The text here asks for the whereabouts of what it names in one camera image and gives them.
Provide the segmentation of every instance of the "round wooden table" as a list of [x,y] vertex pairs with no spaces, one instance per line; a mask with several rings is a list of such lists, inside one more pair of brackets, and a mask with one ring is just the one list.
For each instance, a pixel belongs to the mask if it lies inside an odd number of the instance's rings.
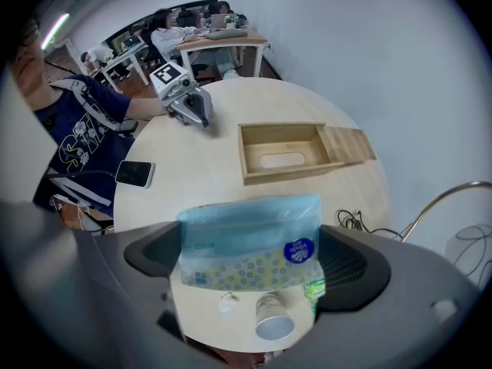
[[[199,205],[287,194],[319,194],[325,224],[337,225],[336,211],[347,209],[362,211],[371,229],[391,225],[389,192],[378,160],[309,178],[243,185],[238,124],[309,121],[357,128],[342,110],[312,91],[273,79],[217,81],[204,89],[214,104],[214,130],[184,126],[161,116],[152,119],[132,145],[126,159],[154,162],[155,172],[149,189],[117,185],[117,232],[173,221],[179,212]],[[224,350],[283,350],[314,322],[302,286],[280,291],[295,329],[279,341],[265,341],[254,331],[255,304],[264,292],[234,293],[239,302],[232,312],[222,314],[219,300],[224,292],[183,285],[178,264],[171,275],[171,288],[184,334]]]

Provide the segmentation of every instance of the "white paper cup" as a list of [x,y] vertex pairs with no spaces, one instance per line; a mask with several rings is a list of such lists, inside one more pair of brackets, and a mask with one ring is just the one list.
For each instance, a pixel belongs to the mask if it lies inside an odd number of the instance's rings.
[[294,321],[275,294],[266,294],[256,303],[256,335],[268,341],[277,341],[289,336],[294,330]]

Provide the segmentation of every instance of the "smartphone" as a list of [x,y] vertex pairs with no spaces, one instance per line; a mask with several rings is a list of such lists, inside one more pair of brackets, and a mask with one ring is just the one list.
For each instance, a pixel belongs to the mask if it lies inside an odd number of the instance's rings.
[[123,160],[120,162],[115,180],[126,185],[148,188],[151,185],[154,168],[154,163]]

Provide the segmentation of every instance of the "hand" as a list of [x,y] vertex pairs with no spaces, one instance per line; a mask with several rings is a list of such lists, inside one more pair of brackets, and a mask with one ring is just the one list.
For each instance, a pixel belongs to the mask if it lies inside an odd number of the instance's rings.
[[186,37],[183,38],[184,42],[191,42],[191,41],[197,41],[199,40],[200,37],[198,37],[196,34],[190,34],[187,35]]

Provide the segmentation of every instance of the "laptop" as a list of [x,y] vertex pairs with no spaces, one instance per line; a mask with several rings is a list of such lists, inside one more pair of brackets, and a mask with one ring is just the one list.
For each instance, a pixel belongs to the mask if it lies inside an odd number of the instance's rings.
[[236,17],[236,14],[215,14],[212,15],[212,22],[210,25],[210,31],[211,32],[216,32],[217,30],[221,30],[222,28],[225,28],[225,17],[226,16],[232,16]]
[[127,49],[132,46],[136,46],[140,44],[140,38],[137,35],[133,35],[131,37],[126,38],[121,42]]

